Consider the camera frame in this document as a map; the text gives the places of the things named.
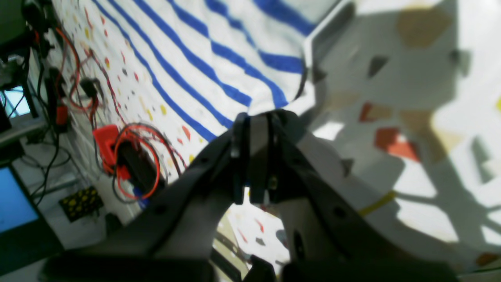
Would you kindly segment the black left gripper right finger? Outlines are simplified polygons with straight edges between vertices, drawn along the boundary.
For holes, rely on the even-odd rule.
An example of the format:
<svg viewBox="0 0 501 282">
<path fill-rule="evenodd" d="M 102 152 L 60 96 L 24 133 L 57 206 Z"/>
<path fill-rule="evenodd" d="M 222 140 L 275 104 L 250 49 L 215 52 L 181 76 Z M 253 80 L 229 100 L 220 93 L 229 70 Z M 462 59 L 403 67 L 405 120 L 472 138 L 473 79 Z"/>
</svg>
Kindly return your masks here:
<svg viewBox="0 0 501 282">
<path fill-rule="evenodd" d="M 343 159 L 284 110 L 249 118 L 249 201 L 281 216 L 290 262 L 283 282 L 456 282 L 447 264 L 423 260 L 370 226 L 337 189 Z"/>
</svg>

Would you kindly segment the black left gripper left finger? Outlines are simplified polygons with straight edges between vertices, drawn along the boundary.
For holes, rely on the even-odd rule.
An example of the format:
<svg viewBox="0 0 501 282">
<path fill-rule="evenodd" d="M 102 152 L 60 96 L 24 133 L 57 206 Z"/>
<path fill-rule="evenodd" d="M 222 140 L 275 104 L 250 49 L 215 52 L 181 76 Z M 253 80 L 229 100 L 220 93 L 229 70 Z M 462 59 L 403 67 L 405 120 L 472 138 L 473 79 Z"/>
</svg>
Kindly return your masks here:
<svg viewBox="0 0 501 282">
<path fill-rule="evenodd" d="M 241 272 L 213 248 L 218 224 L 245 197 L 249 116 L 213 140 L 169 188 L 105 241 L 43 266 L 45 282 L 231 282 Z"/>
</svg>

